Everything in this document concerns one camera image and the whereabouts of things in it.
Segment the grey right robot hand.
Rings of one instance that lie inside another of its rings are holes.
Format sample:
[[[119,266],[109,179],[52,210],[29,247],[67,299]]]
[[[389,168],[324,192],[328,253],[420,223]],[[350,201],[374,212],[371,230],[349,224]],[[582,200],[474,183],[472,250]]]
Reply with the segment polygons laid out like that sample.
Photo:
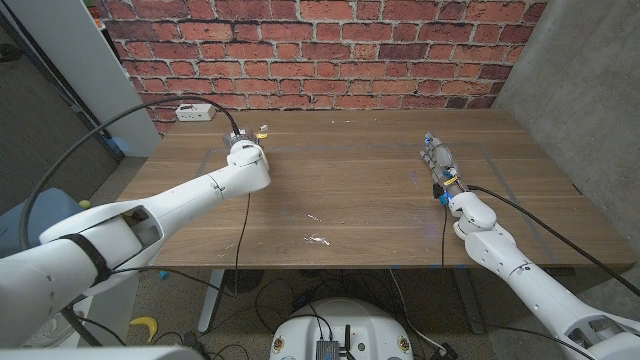
[[[431,132],[425,134],[424,149],[420,156],[431,170],[434,181],[433,196],[436,199],[449,200],[468,191],[450,149]]]

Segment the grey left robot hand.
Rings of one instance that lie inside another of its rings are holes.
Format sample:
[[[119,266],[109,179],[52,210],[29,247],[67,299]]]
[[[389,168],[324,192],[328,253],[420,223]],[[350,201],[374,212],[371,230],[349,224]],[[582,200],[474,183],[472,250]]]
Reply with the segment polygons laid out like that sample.
[[[223,137],[223,142],[227,148],[231,148],[235,143],[242,140],[258,143],[256,135],[250,128],[240,128],[238,130],[238,133],[232,131],[228,134],[225,134]]]

